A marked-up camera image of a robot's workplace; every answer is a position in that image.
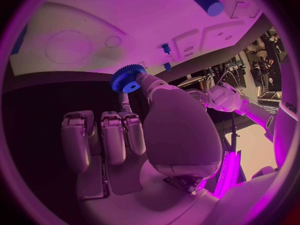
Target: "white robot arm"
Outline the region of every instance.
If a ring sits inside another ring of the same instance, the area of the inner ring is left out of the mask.
[[[265,129],[265,136],[272,142],[276,114],[270,113],[263,107],[251,103],[250,100],[241,95],[228,83],[221,82],[211,89],[200,91],[190,89],[187,92],[206,108],[212,108],[222,112],[236,112],[246,115],[258,125]]]

